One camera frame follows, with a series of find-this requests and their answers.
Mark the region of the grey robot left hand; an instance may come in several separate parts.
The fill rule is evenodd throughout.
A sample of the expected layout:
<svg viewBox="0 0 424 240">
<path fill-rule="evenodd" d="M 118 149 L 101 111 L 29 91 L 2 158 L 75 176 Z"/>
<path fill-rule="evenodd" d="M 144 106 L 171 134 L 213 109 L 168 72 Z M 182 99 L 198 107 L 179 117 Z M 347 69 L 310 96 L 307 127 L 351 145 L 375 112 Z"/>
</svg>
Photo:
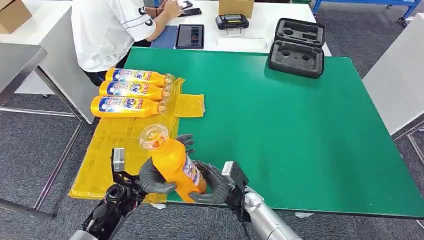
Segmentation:
<svg viewBox="0 0 424 240">
<path fill-rule="evenodd" d="M 176 140 L 184 145 L 184 156 L 195 151 L 191 145 L 195 142 L 193 134 L 182 134 Z M 146 193 L 169 194 L 177 189 L 175 181 L 167 180 L 153 163 L 150 157 L 139 171 L 140 186 Z"/>
</svg>

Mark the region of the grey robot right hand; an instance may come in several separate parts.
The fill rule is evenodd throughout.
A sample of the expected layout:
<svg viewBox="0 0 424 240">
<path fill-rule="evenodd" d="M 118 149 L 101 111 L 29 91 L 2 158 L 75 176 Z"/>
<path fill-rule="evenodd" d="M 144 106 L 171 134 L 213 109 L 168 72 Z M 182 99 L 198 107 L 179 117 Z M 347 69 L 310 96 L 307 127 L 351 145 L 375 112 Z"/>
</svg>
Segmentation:
<svg viewBox="0 0 424 240">
<path fill-rule="evenodd" d="M 200 204 L 224 204 L 232 189 L 227 179 L 224 178 L 221 172 L 211 164 L 197 160 L 194 163 L 211 189 L 211 192 L 190 192 L 188 194 L 190 198 Z"/>
</svg>

